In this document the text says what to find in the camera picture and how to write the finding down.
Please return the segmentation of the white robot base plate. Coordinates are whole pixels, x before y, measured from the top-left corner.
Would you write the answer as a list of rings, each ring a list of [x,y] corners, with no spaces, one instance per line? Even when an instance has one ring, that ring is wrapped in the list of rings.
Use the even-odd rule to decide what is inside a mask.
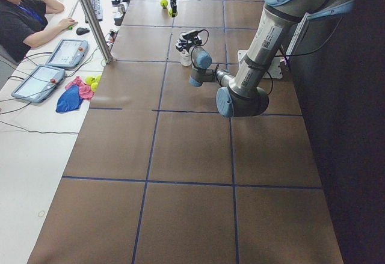
[[[238,64],[241,67],[243,62],[245,62],[245,65],[250,68],[257,68],[262,69],[265,71],[265,74],[263,75],[263,78],[269,78],[270,76],[273,79],[282,79],[283,78],[283,72],[280,67],[281,58],[273,58],[268,66],[268,69],[266,70],[267,64],[258,64],[257,62],[252,62],[252,60],[247,60],[247,52],[248,50],[238,50],[237,56],[238,56]]]

